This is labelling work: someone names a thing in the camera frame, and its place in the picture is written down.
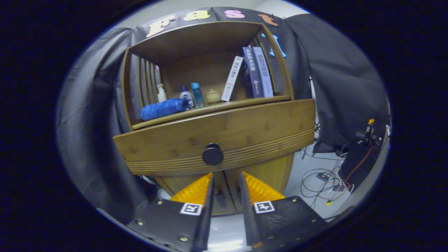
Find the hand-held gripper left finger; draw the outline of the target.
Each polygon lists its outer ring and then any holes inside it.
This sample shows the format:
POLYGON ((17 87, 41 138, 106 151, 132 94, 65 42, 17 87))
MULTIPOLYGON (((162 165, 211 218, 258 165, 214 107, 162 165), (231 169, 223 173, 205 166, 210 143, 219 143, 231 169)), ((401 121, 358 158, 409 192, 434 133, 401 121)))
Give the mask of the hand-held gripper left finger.
POLYGON ((171 199, 143 202, 127 227, 167 252, 206 251, 214 190, 214 174, 208 173, 171 199))

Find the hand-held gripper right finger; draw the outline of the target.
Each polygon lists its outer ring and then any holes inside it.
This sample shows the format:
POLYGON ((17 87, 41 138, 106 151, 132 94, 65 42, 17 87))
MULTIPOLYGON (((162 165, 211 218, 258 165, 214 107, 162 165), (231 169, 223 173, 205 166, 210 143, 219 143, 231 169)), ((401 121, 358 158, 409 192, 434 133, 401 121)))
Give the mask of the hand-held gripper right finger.
POLYGON ((285 197, 246 172, 239 175, 239 188, 251 247, 297 247, 329 228, 299 196, 285 197))

